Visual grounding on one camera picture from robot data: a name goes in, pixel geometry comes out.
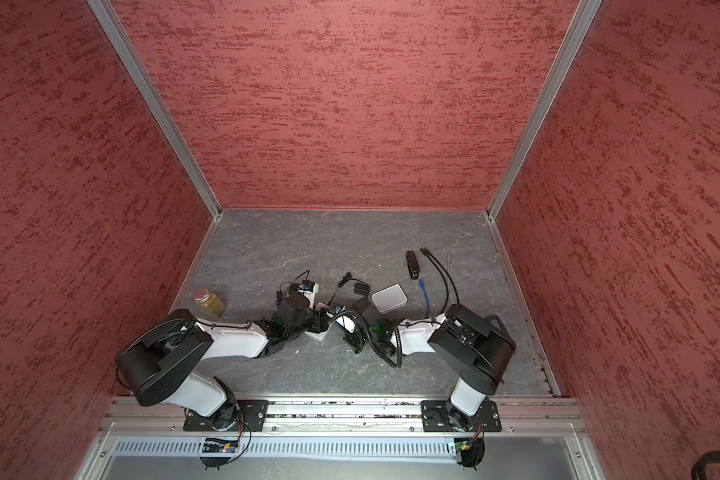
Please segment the white switch near right arm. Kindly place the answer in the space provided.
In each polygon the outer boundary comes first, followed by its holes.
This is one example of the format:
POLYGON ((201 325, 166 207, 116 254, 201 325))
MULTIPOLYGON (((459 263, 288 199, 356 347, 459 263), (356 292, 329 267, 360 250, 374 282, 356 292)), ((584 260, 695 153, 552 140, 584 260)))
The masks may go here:
POLYGON ((408 298, 400 284, 394 284, 373 293, 371 301, 381 314, 389 313, 407 304, 408 298))

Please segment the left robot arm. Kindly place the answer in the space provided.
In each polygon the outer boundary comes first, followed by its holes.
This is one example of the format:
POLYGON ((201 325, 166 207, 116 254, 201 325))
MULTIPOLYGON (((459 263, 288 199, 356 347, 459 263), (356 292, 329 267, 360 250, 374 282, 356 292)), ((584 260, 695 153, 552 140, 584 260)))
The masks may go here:
POLYGON ((237 399, 223 381, 198 373, 197 365, 267 358, 305 332, 328 328, 326 309, 316 309, 314 299, 301 293, 282 300, 271 318, 243 324, 215 324, 178 309, 116 355, 115 376, 143 407, 177 405, 205 427, 227 431, 242 419, 237 399))

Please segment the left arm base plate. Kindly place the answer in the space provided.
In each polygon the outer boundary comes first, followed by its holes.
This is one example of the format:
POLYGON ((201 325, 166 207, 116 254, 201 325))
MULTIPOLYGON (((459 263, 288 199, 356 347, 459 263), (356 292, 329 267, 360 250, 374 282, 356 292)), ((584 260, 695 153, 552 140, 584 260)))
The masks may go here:
POLYGON ((186 432, 217 432, 230 435, 234 431, 260 432, 267 416, 267 400, 237 400, 225 402, 210 417, 203 417, 192 410, 185 415, 183 430, 186 432))

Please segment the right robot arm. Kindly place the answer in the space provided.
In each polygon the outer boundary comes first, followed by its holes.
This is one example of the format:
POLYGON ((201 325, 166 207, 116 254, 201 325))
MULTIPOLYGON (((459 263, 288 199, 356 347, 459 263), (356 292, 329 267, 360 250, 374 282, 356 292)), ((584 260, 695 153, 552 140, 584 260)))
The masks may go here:
POLYGON ((516 344, 501 319, 481 317, 455 303, 434 317, 391 320, 366 299, 331 317, 344 340, 357 352, 368 346, 377 357, 400 369, 407 356, 438 355, 458 376, 449 399, 423 408, 424 428, 433 423, 450 431, 478 432, 479 411, 494 395, 512 359, 516 344))

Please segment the white switch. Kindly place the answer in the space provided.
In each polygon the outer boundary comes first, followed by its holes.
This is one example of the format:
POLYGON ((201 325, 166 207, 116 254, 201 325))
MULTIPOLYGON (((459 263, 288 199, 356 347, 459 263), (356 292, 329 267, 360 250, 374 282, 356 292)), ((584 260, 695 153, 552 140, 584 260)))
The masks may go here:
POLYGON ((318 341, 322 341, 330 328, 331 318, 328 315, 329 307, 323 302, 316 305, 312 318, 307 322, 305 334, 318 341))

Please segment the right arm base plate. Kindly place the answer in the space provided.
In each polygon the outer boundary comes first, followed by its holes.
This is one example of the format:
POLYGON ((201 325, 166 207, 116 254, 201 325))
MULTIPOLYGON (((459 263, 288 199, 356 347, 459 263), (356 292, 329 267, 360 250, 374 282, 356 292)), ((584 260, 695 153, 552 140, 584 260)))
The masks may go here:
POLYGON ((484 400, 473 415, 467 415, 449 401, 425 400, 420 403, 425 432, 496 433, 502 431, 495 402, 484 400))

